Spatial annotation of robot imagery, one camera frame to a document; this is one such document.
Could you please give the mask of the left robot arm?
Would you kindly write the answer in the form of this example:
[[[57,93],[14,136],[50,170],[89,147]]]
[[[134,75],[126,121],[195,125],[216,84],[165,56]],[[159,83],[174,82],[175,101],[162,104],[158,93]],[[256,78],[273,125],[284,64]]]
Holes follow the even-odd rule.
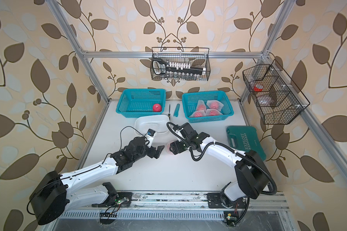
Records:
[[[105,182],[94,188],[88,186],[131,168],[144,157],[158,159],[164,148],[163,145],[153,147],[144,137],[135,137],[127,146],[107,154],[96,164],[64,174],[51,171],[29,197],[28,206],[32,208],[37,224],[51,223],[64,212],[86,205],[115,204],[112,184]]]

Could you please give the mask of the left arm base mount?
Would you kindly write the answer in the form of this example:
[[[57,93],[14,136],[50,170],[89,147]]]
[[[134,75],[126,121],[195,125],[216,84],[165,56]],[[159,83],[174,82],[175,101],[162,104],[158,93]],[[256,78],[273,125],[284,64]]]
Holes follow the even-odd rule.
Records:
[[[132,192],[117,192],[114,186],[110,182],[102,183],[103,189],[105,188],[108,193],[108,197],[99,204],[92,204],[92,207],[107,208],[118,207],[119,205],[129,206],[132,201]]]

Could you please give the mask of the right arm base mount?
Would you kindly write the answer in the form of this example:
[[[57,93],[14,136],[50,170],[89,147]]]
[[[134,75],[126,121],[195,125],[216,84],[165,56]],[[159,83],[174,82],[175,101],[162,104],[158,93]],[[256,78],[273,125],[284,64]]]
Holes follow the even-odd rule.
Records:
[[[245,197],[241,197],[235,201],[231,201],[225,195],[225,188],[229,186],[230,184],[231,182],[225,185],[220,192],[211,192],[206,194],[209,208],[221,208],[221,209],[226,209],[226,208],[227,209],[236,209],[236,208],[245,209],[246,208],[247,200]]]

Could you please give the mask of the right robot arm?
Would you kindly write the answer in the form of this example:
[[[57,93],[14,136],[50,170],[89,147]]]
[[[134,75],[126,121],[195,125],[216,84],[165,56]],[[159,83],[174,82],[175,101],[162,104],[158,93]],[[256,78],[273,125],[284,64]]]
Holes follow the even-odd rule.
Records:
[[[193,161],[210,155],[235,170],[236,181],[228,183],[215,200],[232,208],[240,198],[257,199],[259,195],[275,195],[277,185],[259,154],[234,149],[205,132],[197,133],[189,123],[181,126],[167,122],[168,130],[177,138],[169,145],[174,155],[189,151]]]

